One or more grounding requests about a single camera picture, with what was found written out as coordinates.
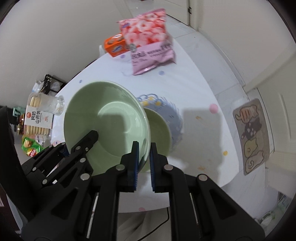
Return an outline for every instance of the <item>green bowl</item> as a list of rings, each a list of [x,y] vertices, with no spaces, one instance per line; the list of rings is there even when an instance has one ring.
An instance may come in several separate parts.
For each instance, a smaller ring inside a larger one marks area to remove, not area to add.
[[[71,99],[64,120],[67,148],[88,132],[96,130],[99,140],[87,153],[93,175],[106,172],[131,152],[133,141],[139,142],[139,171],[150,150],[150,128],[139,101],[122,86],[108,81],[90,83]]]
[[[154,110],[148,108],[144,108],[144,110],[150,126],[151,142],[156,143],[157,153],[168,156],[172,148],[172,136],[166,121]],[[147,171],[150,171],[149,160],[142,169],[142,172]]]

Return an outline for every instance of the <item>purple dot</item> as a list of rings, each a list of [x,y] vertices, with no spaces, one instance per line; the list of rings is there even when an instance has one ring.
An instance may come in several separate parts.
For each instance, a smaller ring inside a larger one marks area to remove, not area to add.
[[[218,106],[216,104],[211,104],[209,110],[212,114],[216,114],[218,112]]]

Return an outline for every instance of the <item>yellow dot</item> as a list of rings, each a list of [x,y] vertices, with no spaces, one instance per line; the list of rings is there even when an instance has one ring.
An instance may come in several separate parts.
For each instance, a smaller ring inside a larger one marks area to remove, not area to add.
[[[148,103],[148,101],[143,101],[143,102],[142,102],[142,105],[143,105],[143,106],[148,106],[149,103]]]

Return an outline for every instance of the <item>biscuit package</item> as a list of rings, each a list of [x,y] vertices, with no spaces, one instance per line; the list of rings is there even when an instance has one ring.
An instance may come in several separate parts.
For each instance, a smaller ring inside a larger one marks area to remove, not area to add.
[[[27,156],[33,157],[37,153],[44,149],[43,146],[38,144],[34,139],[23,136],[22,138],[22,150],[27,154]]]
[[[26,114],[24,134],[38,140],[49,140],[51,136],[53,114],[39,111],[41,99],[38,93],[32,92],[29,96]]]
[[[165,9],[119,21],[121,33],[131,51],[133,74],[145,73],[168,60],[174,62],[172,38],[165,29]]]
[[[122,34],[117,34],[104,41],[104,49],[112,56],[115,57],[122,53],[127,52],[128,45],[126,44]]]

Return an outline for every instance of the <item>pink snack bag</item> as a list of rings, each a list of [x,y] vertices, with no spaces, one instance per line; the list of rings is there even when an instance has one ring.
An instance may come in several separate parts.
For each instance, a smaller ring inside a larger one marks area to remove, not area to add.
[[[172,38],[165,30],[165,9],[157,9],[119,21],[131,50],[133,75],[147,72],[168,60],[174,62]]]

